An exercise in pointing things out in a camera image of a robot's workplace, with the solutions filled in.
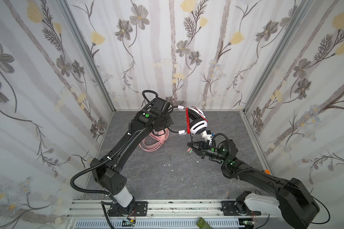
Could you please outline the pink headset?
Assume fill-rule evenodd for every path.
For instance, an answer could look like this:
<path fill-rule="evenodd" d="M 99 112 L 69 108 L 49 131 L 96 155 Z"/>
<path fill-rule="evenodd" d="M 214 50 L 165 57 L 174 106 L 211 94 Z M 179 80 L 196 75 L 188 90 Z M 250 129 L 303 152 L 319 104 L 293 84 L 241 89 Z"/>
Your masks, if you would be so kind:
<path fill-rule="evenodd" d="M 157 151 L 169 138 L 170 131 L 166 128 L 163 131 L 159 131 L 157 134 L 151 132 L 148 137 L 144 138 L 139 147 L 146 152 Z M 152 139 L 154 142 L 147 144 L 146 141 Z"/>

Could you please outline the white black headset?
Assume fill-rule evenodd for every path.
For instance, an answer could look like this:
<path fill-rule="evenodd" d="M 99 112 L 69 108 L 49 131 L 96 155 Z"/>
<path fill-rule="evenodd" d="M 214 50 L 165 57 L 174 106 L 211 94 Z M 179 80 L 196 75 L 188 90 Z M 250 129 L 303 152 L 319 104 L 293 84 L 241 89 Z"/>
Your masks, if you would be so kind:
<path fill-rule="evenodd" d="M 203 111 L 195 106 L 192 107 L 185 107 L 182 105 L 178 105 L 176 107 L 179 111 L 185 111 L 186 117 L 186 130 L 174 131 L 170 128 L 168 130 L 172 133 L 178 135 L 186 135 L 186 134 L 193 134 L 198 135 L 203 133 L 207 130 L 208 121 L 203 113 Z"/>

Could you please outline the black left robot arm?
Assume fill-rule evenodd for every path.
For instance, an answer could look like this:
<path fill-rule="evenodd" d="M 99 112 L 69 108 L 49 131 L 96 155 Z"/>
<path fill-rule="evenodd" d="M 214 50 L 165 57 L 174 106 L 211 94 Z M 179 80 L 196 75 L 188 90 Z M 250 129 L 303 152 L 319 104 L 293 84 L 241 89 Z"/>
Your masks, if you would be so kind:
<path fill-rule="evenodd" d="M 167 100 L 152 90 L 144 90 L 142 95 L 146 105 L 129 121 L 128 130 L 121 140 L 102 159 L 93 159 L 89 168 L 70 180 L 70 186 L 76 191 L 110 197 L 122 215 L 131 215 L 135 209 L 135 197 L 126 187 L 127 179 L 121 175 L 123 167 L 147 136 L 165 137 L 173 124 L 170 116 L 173 106 Z M 77 178 L 89 172 L 102 187 L 100 190 L 85 189 L 75 184 Z"/>

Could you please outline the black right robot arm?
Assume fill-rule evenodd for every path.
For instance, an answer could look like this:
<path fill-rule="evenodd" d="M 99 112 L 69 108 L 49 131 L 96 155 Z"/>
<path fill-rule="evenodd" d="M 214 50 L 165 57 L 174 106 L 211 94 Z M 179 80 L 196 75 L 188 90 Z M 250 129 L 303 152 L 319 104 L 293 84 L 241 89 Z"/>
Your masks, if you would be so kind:
<path fill-rule="evenodd" d="M 238 159 L 234 141 L 224 136 L 224 141 L 216 143 L 216 136 L 211 140 L 187 143 L 191 151 L 201 158 L 208 157 L 221 166 L 221 172 L 227 179 L 247 182 L 271 196 L 259 196 L 246 192 L 237 198 L 250 211 L 265 212 L 283 218 L 294 229 L 306 229 L 314 223 L 320 212 L 321 201 L 310 194 L 298 179 L 290 180 L 276 177 L 258 170 Z"/>

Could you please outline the green circuit board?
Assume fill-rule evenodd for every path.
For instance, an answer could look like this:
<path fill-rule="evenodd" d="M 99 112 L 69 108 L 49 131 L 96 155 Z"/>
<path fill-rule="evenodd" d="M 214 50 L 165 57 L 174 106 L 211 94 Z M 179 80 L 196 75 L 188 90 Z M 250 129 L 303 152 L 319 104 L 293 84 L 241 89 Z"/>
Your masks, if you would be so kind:
<path fill-rule="evenodd" d="M 199 229 L 212 229 L 208 222 L 205 221 L 205 219 L 203 219 L 202 217 L 199 218 L 196 225 Z"/>

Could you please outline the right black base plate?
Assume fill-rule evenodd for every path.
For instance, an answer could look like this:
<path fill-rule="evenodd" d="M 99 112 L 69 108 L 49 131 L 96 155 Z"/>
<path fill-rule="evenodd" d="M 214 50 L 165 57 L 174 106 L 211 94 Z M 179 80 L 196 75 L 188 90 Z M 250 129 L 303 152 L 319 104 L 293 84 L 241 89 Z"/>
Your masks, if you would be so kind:
<path fill-rule="evenodd" d="M 222 201 L 221 211 L 224 216 L 239 216 L 236 206 L 237 202 L 235 200 Z"/>

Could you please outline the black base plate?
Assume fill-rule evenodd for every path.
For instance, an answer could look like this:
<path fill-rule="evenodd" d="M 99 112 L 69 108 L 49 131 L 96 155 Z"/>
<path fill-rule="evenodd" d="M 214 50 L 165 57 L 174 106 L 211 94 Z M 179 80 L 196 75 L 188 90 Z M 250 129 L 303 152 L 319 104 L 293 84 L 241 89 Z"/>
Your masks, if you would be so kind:
<path fill-rule="evenodd" d="M 136 201 L 135 202 L 135 210 L 133 216 L 135 217 L 146 217 L 148 211 L 148 201 Z"/>
<path fill-rule="evenodd" d="M 235 200 L 222 201 L 221 211 L 224 216 L 239 216 L 236 206 L 237 202 Z"/>

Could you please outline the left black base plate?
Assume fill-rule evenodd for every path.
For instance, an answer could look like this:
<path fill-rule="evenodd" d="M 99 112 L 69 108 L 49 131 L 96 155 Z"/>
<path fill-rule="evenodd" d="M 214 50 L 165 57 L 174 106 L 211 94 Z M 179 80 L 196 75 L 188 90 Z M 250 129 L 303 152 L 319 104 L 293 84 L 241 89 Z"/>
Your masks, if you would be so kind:
<path fill-rule="evenodd" d="M 135 210 L 133 216 L 135 217 L 146 217 L 148 211 L 148 201 L 136 201 L 135 202 Z"/>

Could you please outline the aluminium mounting rail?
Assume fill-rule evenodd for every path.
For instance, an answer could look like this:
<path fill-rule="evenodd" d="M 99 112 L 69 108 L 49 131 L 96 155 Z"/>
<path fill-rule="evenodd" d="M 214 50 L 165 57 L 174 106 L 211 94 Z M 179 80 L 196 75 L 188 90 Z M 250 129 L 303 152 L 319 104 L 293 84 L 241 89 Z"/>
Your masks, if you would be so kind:
<path fill-rule="evenodd" d="M 237 203 L 239 216 L 224 216 L 221 202 L 233 200 L 140 200 L 148 201 L 146 217 L 124 216 L 115 205 L 102 207 L 99 200 L 74 200 L 66 216 L 64 229 L 198 229 L 205 219 L 213 229 L 289 229 L 281 217 L 245 210 Z"/>

